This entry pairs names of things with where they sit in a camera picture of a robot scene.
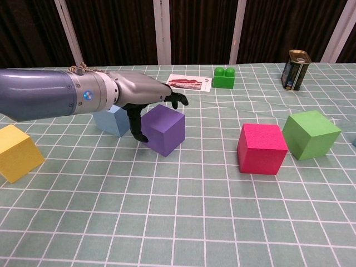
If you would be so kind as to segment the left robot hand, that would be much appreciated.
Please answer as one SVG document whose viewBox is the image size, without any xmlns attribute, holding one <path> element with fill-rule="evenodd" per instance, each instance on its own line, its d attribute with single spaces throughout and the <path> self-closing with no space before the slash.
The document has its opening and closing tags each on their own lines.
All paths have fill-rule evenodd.
<svg viewBox="0 0 356 267">
<path fill-rule="evenodd" d="M 171 102 L 172 107 L 177 109 L 178 103 L 184 106 L 189 104 L 185 95 L 174 92 L 168 84 L 141 72 L 112 71 L 108 75 L 118 87 L 115 105 L 127 112 L 131 133 L 137 141 L 149 141 L 141 131 L 141 111 L 148 105 Z"/>
</svg>

